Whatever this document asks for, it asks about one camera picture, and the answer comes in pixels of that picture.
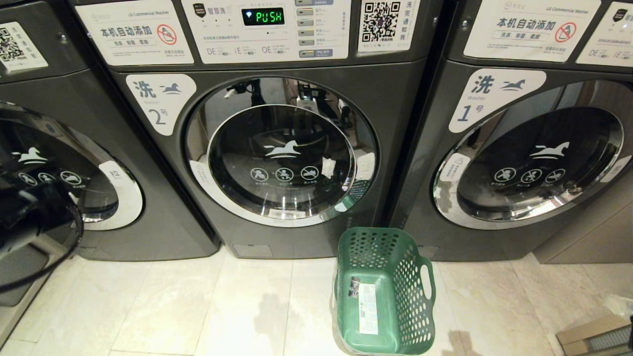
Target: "white horse icon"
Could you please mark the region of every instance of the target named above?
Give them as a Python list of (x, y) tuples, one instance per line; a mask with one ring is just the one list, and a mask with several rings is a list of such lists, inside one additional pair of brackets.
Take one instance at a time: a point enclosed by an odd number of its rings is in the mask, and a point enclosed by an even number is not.
[(26, 165), (31, 165), (33, 163), (45, 163), (48, 159), (44, 157), (40, 157), (39, 150), (35, 147), (31, 147), (28, 149), (27, 153), (21, 152), (11, 152), (15, 156), (20, 156), (18, 162), (24, 162)]
[(536, 145), (536, 148), (541, 148), (542, 150), (538, 151), (537, 153), (533, 153), (530, 155), (530, 157), (534, 157), (534, 159), (541, 159), (541, 158), (546, 158), (546, 159), (550, 159), (550, 160), (557, 160), (558, 157), (555, 156), (560, 156), (560, 157), (564, 157), (565, 154), (563, 153), (563, 149), (565, 148), (569, 148), (569, 141), (564, 142), (559, 144), (558, 146), (554, 147), (554, 148), (549, 148), (547, 146), (543, 146), (541, 144)]
[(282, 157), (296, 157), (296, 155), (300, 155), (299, 152), (295, 151), (294, 148), (298, 146), (297, 141), (292, 140), (285, 144), (284, 147), (275, 147), (275, 146), (264, 146), (264, 148), (272, 148), (271, 152), (268, 152), (266, 156), (273, 156), (273, 158), (282, 158)]

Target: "basket label sticker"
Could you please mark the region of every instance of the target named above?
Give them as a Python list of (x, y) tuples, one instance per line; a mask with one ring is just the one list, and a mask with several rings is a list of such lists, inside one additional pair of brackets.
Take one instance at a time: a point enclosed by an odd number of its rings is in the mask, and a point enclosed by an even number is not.
[(194, 62), (171, 0), (120, 1), (75, 9), (109, 65)]
[(420, 1), (363, 0), (358, 52), (407, 51), (411, 47)]
[(470, 157), (457, 152), (453, 153), (451, 158), (446, 161), (444, 168), (442, 168), (439, 180), (442, 182), (456, 182), (460, 180), (469, 163)]
[(564, 62), (599, 6), (600, 0), (483, 0), (464, 55)]
[(171, 136), (182, 107), (196, 92), (186, 74), (130, 74), (125, 82), (159, 134)]
[(633, 67), (633, 4), (611, 3), (576, 63)]
[(609, 170), (609, 172), (605, 174), (605, 176), (602, 178), (600, 182), (609, 183), (613, 178), (615, 178), (616, 175), (618, 175), (618, 173), (622, 171), (622, 169), (627, 165), (630, 159), (631, 159), (631, 156), (626, 156), (624, 158), (619, 159), (617, 162), (615, 162), (613, 167)]
[(48, 67), (48, 62), (18, 22), (0, 24), (0, 62), (8, 73)]
[(448, 129), (455, 134), (512, 101), (540, 88), (547, 75), (542, 70), (483, 68), (473, 73)]
[(361, 334), (378, 335), (378, 310), (376, 306), (376, 285), (358, 285), (358, 331)]
[(349, 293), (348, 296), (352, 298), (358, 298), (358, 286), (360, 285), (360, 278), (352, 277), (351, 282), (349, 282)]

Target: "washer door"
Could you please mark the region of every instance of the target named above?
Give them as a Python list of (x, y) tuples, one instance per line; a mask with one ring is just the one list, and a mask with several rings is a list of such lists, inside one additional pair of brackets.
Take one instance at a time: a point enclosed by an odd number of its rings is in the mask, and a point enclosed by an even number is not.
[[(438, 210), (474, 229), (524, 226), (562, 213), (616, 162), (622, 122), (633, 120), (631, 103), (629, 86), (592, 80), (542, 92), (488, 118), (436, 173)], [(459, 179), (444, 181), (441, 172), (460, 158), (469, 163)]]
[(280, 77), (207, 95), (189, 121), (186, 151), (211, 198), (270, 226), (309, 226), (347, 211), (376, 169), (375, 136), (360, 111), (328, 89)]
[(87, 230), (118, 229), (141, 214), (132, 174), (87, 136), (52, 118), (0, 102), (0, 189), (62, 184)]

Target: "digital display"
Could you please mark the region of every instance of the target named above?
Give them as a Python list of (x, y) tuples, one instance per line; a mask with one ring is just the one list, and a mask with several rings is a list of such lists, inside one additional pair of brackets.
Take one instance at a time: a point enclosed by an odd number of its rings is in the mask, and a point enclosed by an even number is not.
[(242, 9), (246, 26), (283, 25), (284, 8)]

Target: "black cable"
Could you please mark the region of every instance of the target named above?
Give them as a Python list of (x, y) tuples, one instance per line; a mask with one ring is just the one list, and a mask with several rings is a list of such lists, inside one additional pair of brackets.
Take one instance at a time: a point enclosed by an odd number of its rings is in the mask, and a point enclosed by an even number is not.
[(79, 244), (81, 243), (81, 239), (82, 236), (84, 235), (84, 220), (82, 218), (81, 212), (79, 211), (79, 209), (77, 208), (76, 205), (67, 205), (65, 207), (75, 218), (75, 242), (73, 242), (73, 244), (69, 247), (68, 251), (57, 261), (53, 262), (50, 266), (46, 267), (45, 269), (40, 270), (37, 273), (34, 273), (28, 277), (24, 277), (22, 279), (19, 279), (17, 281), (5, 284), (3, 286), (0, 286), (0, 293), (4, 293), (10, 290), (13, 290), (15, 288), (19, 288), (21, 286), (24, 286), (25, 284), (29, 284), (32, 283), (42, 277), (44, 277), (45, 275), (49, 274), (50, 272), (52, 272), (55, 268), (57, 268), (57, 266), (59, 266), (62, 262), (64, 262), (68, 257), (70, 257), (73, 253), (75, 253), (75, 250), (77, 249), (77, 247), (79, 246)]

